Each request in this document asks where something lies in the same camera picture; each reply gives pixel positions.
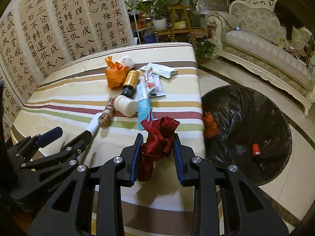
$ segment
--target marble floor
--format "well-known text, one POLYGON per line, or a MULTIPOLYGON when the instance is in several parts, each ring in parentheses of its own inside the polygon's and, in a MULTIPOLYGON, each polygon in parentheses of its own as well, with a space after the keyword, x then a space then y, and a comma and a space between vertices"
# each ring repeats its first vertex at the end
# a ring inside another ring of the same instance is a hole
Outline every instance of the marble floor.
POLYGON ((241 84, 266 95, 287 115, 292 133, 292 154, 281 174, 260 188, 271 197, 273 207, 282 210, 280 216, 291 232, 315 199, 315 106, 305 117, 302 106, 284 91, 223 58, 198 64, 201 95, 230 83, 241 84))

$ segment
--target white bottle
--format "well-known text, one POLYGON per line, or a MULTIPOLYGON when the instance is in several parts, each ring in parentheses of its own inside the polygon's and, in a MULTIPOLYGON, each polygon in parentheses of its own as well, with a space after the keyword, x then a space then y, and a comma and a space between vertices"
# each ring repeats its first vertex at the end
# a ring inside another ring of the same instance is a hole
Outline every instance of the white bottle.
POLYGON ((121 112, 126 117, 132 117, 137 112, 137 101, 119 95, 114 100, 115 110, 121 112))

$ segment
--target orange plastic bag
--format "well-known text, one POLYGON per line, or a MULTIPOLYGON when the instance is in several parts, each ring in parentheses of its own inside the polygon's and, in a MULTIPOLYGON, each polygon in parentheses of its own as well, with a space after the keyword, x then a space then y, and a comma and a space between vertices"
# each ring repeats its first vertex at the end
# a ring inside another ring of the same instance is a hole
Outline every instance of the orange plastic bag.
POLYGON ((212 113, 205 112, 202 120, 204 121, 204 138, 213 138, 219 134, 218 125, 212 113))
POLYGON ((105 69, 109 88, 119 87, 125 82, 129 66, 123 66, 119 62, 113 63, 112 56, 105 58, 108 68, 105 69))

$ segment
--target striped tablecloth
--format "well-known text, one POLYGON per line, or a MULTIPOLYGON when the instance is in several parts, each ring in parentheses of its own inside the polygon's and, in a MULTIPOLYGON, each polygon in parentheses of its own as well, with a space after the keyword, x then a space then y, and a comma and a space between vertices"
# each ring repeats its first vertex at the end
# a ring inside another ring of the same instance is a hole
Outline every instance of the striped tablecloth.
MULTIPOLYGON (((129 55, 140 68, 159 63, 175 68, 178 75, 161 78, 166 96, 151 99, 154 118, 173 117, 181 124, 176 132, 181 143, 191 146, 196 155, 204 157, 201 97, 194 50, 187 43, 137 45, 97 53, 63 66, 50 75, 34 92, 17 116, 11 129, 14 141, 43 134, 60 126, 63 136, 40 149, 35 158, 59 152, 68 142, 85 130, 93 115, 104 110, 110 97, 121 89, 108 88, 105 57, 113 61, 129 55)), ((109 127, 99 129, 86 155, 89 166, 104 164, 134 143, 137 133, 147 138, 146 131, 137 130, 137 117, 124 117, 115 112, 109 127)), ((148 182, 136 182, 132 188, 122 187, 122 209, 126 234, 190 235, 193 187, 180 186, 173 158, 155 162, 148 182)))

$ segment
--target wooden stand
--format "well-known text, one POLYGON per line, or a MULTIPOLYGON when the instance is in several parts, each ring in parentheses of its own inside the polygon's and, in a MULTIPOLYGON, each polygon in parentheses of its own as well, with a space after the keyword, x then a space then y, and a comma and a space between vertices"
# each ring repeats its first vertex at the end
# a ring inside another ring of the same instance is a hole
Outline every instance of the wooden stand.
POLYGON ((193 45, 193 47, 195 47, 195 38, 193 36, 193 33, 194 32, 202 32, 203 28, 201 28, 201 27, 192 28, 191 27, 189 16, 188 16, 188 13, 187 13, 187 9, 188 8, 189 8, 189 6, 169 6, 168 9, 172 10, 172 29, 171 29, 171 31, 154 32, 155 36, 170 34, 172 36, 172 42, 174 42, 175 34, 178 34, 178 33, 189 33, 190 39, 192 40, 192 45, 193 45), (175 30, 175 10, 176 9, 182 9, 184 11, 185 19, 186 19, 186 23, 187 23, 188 28, 175 30))

